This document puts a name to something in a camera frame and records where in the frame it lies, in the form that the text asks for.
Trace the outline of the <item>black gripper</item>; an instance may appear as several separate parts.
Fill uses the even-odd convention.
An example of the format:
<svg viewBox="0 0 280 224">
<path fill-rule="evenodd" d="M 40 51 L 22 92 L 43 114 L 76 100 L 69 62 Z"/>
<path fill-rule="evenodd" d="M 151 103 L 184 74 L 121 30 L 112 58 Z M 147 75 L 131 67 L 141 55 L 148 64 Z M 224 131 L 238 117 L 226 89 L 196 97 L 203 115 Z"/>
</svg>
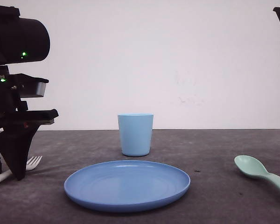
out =
<svg viewBox="0 0 280 224">
<path fill-rule="evenodd" d="M 25 98 L 11 89 L 10 75 L 6 65 L 0 66 L 0 174 L 4 159 L 14 177 L 22 180 L 32 138 L 39 126 L 53 124 L 58 112 L 28 110 Z"/>
</svg>

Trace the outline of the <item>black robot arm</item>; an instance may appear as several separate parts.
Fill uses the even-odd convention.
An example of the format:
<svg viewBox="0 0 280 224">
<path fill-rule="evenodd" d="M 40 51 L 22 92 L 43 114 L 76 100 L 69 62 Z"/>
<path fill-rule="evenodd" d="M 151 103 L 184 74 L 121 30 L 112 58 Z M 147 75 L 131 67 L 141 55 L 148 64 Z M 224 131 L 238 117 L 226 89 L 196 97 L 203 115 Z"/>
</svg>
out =
<svg viewBox="0 0 280 224">
<path fill-rule="evenodd" d="M 16 7 L 0 6 L 0 175 L 6 163 L 17 180 L 25 177 L 36 131 L 58 116 L 55 109 L 28 109 L 26 99 L 43 97 L 47 79 L 8 69 L 9 64 L 42 61 L 49 49 L 49 34 L 40 21 L 21 18 Z"/>
</svg>

